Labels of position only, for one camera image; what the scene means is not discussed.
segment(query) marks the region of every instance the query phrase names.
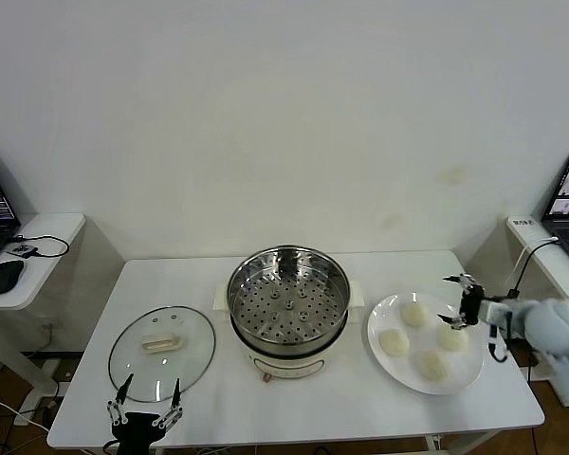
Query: power adapter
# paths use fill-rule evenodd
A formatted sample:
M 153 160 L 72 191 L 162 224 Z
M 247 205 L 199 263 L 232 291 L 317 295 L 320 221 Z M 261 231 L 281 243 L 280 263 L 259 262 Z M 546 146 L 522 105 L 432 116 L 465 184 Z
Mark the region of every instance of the power adapter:
M 36 246 L 26 244 L 12 245 L 6 249 L 6 252 L 8 254 L 12 254 L 13 256 L 18 256 L 23 259 L 30 258 L 31 256 L 36 256 L 36 251 L 38 251 L 38 248 Z

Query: stainless steel steamer basket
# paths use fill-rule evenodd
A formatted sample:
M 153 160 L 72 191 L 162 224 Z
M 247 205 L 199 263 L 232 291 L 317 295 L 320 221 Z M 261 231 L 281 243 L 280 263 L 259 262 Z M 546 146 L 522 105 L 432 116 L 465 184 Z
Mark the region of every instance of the stainless steel steamer basket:
M 242 262 L 229 279 L 237 334 L 265 355 L 303 357 L 341 333 L 350 300 L 343 269 L 303 246 L 275 246 Z

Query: computer mouse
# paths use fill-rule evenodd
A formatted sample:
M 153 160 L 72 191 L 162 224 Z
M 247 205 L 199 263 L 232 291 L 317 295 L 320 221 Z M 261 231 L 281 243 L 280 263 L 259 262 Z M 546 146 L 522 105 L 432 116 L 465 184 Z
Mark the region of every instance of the computer mouse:
M 19 281 L 23 261 L 8 261 L 0 264 L 0 294 L 9 292 Z

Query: wall stain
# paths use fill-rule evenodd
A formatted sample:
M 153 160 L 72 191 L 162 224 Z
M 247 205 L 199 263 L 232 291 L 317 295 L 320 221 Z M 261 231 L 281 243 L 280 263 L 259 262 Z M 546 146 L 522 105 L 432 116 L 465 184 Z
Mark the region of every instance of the wall stain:
M 436 175 L 436 181 L 446 185 L 460 185 L 468 180 L 468 166 L 449 166 Z
M 404 223 L 405 223 L 404 213 L 398 212 L 386 215 L 383 221 L 380 223 L 380 226 L 384 230 L 394 230 L 404 225 Z

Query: cooker handle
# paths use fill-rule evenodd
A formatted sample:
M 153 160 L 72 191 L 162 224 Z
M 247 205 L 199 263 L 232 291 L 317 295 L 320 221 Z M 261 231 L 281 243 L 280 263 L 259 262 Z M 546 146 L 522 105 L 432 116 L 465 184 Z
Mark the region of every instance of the cooker handle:
M 212 301 L 213 311 L 218 311 L 223 314 L 224 319 L 229 317 L 228 301 L 226 300 L 226 288 L 228 284 L 222 282 L 217 286 L 217 291 L 215 292 L 215 297 Z
M 364 308 L 364 298 L 362 297 L 362 288 L 359 282 L 350 281 L 350 301 L 348 303 L 348 320 L 357 323 L 362 317 L 362 308 Z

